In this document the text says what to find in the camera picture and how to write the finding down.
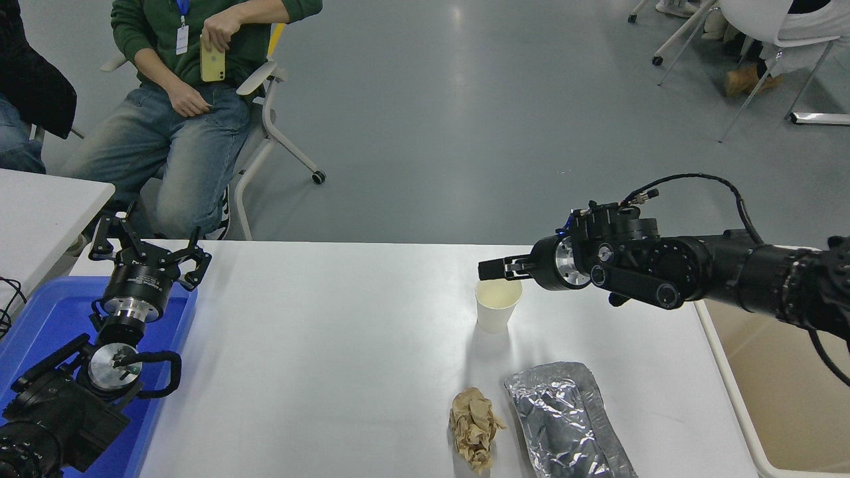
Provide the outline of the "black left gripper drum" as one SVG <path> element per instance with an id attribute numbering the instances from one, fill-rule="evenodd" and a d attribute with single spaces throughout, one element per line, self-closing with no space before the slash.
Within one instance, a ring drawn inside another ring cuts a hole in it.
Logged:
<path id="1" fill-rule="evenodd" d="M 102 308 L 115 311 L 120 299 L 135 299 L 148 303 L 156 311 L 166 308 L 173 282 L 178 279 L 178 266 L 139 264 L 137 261 L 118 261 L 101 299 Z"/>

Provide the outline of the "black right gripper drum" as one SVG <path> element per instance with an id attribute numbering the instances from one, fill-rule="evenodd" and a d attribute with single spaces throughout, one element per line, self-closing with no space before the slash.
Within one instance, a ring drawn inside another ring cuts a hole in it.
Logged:
<path id="1" fill-rule="evenodd" d="M 562 236 L 552 235 L 535 242 L 529 254 L 529 275 L 537 285 L 549 291 L 564 291 L 565 282 L 556 266 L 556 251 L 561 245 Z"/>

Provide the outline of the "person's right hand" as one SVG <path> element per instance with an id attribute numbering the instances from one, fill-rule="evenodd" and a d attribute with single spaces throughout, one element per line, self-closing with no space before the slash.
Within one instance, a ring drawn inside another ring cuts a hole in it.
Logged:
<path id="1" fill-rule="evenodd" d="M 171 105 L 181 117 L 191 118 L 207 114 L 213 108 L 197 90 L 178 82 L 165 88 Z"/>

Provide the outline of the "person's left hand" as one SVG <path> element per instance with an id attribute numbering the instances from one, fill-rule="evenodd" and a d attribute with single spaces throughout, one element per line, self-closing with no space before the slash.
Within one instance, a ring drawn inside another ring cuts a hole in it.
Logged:
<path id="1" fill-rule="evenodd" d="M 226 9 L 207 18 L 201 28 L 201 48 L 204 51 L 227 52 L 232 37 L 242 27 L 242 19 L 236 9 Z"/>

